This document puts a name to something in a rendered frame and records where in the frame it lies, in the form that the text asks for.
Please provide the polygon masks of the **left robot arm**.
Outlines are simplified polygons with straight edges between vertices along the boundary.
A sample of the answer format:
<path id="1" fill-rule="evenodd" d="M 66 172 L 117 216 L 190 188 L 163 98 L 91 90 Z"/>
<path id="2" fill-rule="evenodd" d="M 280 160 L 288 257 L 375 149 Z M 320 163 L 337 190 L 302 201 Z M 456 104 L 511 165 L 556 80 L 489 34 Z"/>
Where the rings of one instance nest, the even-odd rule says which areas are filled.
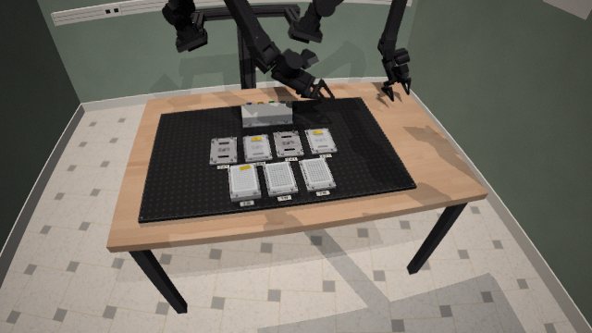
<path id="1" fill-rule="evenodd" d="M 308 10 L 306 10 L 304 17 L 301 17 L 300 22 L 293 21 L 292 25 L 294 30 L 322 39 L 323 34 L 319 30 L 321 26 L 319 23 L 321 18 L 333 15 L 336 6 L 342 1 L 344 0 L 313 0 L 313 3 L 310 3 L 308 6 Z M 404 64 L 410 62 L 408 51 L 405 48 L 395 50 L 395 44 L 397 42 L 397 36 L 407 1 L 408 0 L 392 0 L 387 23 L 377 46 L 378 51 L 383 56 L 381 61 L 384 69 L 392 67 L 391 69 L 386 70 L 388 80 L 395 80 L 399 77 L 405 79 L 409 76 L 409 68 L 407 64 Z M 396 66 L 395 63 L 398 66 L 394 68 L 394 66 Z"/>

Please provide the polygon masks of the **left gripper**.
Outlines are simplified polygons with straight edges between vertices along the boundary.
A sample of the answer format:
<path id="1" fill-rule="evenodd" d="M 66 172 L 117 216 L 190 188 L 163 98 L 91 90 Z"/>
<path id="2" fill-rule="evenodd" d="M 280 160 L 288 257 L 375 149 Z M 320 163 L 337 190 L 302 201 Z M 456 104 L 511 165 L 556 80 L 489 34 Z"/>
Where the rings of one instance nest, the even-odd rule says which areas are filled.
<path id="1" fill-rule="evenodd" d="M 387 81 L 383 82 L 384 87 L 382 87 L 381 90 L 389 97 L 389 99 L 392 102 L 394 102 L 394 96 L 393 96 L 392 86 L 391 87 L 389 87 L 389 86 L 392 85 L 392 84 L 394 84 L 394 82 L 401 83 L 404 91 L 406 91 L 407 95 L 409 95 L 410 94 L 410 86 L 411 86 L 411 78 L 402 79 L 401 77 L 399 77 L 399 78 L 397 78 L 395 80 L 387 80 Z M 406 84 L 405 83 L 407 83 L 407 88 L 406 88 Z M 407 91 L 407 89 L 408 89 L 408 91 Z M 391 96 L 389 95 L 389 93 L 390 93 Z"/>

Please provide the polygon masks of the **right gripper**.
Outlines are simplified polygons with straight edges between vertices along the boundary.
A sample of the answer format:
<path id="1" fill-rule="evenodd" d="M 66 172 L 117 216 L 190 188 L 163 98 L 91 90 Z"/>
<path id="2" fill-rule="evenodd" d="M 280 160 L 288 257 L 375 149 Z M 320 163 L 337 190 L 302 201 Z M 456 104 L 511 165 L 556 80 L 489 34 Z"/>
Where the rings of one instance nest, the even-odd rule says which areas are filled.
<path id="1" fill-rule="evenodd" d="M 287 85 L 291 89 L 295 90 L 296 94 L 298 94 L 298 95 L 300 94 L 301 98 L 334 101 L 335 96 L 329 90 L 329 88 L 327 87 L 324 80 L 320 79 L 318 84 L 314 85 L 315 79 L 316 79 L 316 77 L 311 76 L 310 79 L 308 80 L 307 84 L 304 84 L 303 82 L 296 80 L 293 78 L 293 76 L 291 76 L 290 80 L 285 85 Z M 309 86 L 310 86 L 310 88 L 311 87 L 313 88 L 312 91 L 309 88 Z M 324 89 L 327 91 L 327 93 L 330 95 L 330 97 L 323 97 L 324 95 L 320 92 L 322 87 L 324 87 Z M 320 96 L 318 96 L 318 94 Z"/>

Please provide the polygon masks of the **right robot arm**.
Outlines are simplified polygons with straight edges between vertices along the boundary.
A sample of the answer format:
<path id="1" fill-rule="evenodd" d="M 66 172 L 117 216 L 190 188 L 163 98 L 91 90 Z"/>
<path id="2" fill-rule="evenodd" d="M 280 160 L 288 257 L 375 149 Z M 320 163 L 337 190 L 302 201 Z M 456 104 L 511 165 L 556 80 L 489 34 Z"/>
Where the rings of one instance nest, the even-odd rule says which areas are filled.
<path id="1" fill-rule="evenodd" d="M 264 74 L 275 65 L 271 69 L 272 79 L 286 84 L 290 76 L 295 73 L 294 79 L 307 84 L 311 74 L 301 68 L 307 69 L 319 62 L 315 53 L 306 48 L 299 55 L 288 48 L 281 54 L 261 27 L 248 0 L 224 0 L 224 2 L 240 29 L 251 59 Z M 166 21 L 176 27 L 177 48 L 204 37 L 204 27 L 197 28 L 190 18 L 191 12 L 194 11 L 193 0 L 168 0 L 162 8 Z"/>

